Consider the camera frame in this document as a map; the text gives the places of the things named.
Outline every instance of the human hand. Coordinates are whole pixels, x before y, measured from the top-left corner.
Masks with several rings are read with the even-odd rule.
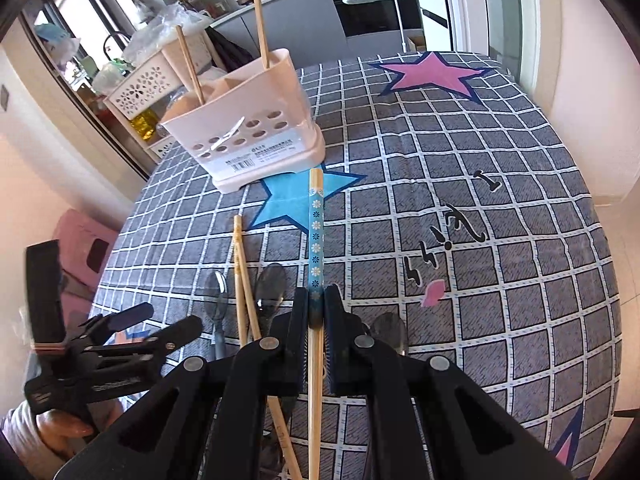
[[[105,429],[113,424],[122,412],[122,405],[115,401]],[[65,460],[75,455],[70,442],[72,438],[82,438],[94,433],[94,428],[89,424],[62,410],[49,410],[37,415],[36,426],[42,443]]]

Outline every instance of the pink leaf print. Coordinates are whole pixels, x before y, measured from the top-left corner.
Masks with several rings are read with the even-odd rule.
[[[436,306],[444,296],[445,286],[444,280],[433,280],[429,283],[424,291],[422,306]]]

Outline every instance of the tiled floor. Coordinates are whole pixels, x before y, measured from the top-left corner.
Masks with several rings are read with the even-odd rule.
[[[622,370],[616,410],[640,407],[640,183],[619,204],[596,208],[609,239],[622,310]],[[626,433],[630,418],[614,418],[593,478]]]

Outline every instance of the utensil holder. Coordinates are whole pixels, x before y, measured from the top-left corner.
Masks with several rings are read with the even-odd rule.
[[[251,63],[178,99],[162,126],[209,173],[222,192],[261,178],[305,171],[324,160],[324,137],[311,118],[289,51],[270,52],[270,67]],[[242,123],[228,139],[220,142]]]

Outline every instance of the table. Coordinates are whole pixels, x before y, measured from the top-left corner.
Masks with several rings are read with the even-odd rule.
[[[364,60],[300,71],[326,171],[361,176],[326,200],[327,282],[366,323],[398,314],[412,356],[455,361],[587,477],[612,417],[622,350],[607,239],[570,154],[511,76],[484,56],[444,58],[495,68],[469,80],[481,104],[435,88],[380,96],[390,75]],[[242,213],[247,228],[267,198],[260,182],[221,195],[175,146],[124,225],[94,312],[150,301],[151,330],[197,314],[205,333],[166,370],[206,356],[206,279],[220,270],[233,297],[233,217]],[[281,219],[248,230],[244,244],[254,283],[267,264],[285,267],[285,311],[306,283],[306,235]],[[421,306],[433,280],[444,280],[444,296]],[[232,308],[225,331],[237,349]],[[305,397],[290,433],[306,476]],[[360,480],[366,441],[364,400],[325,397],[321,479]]]

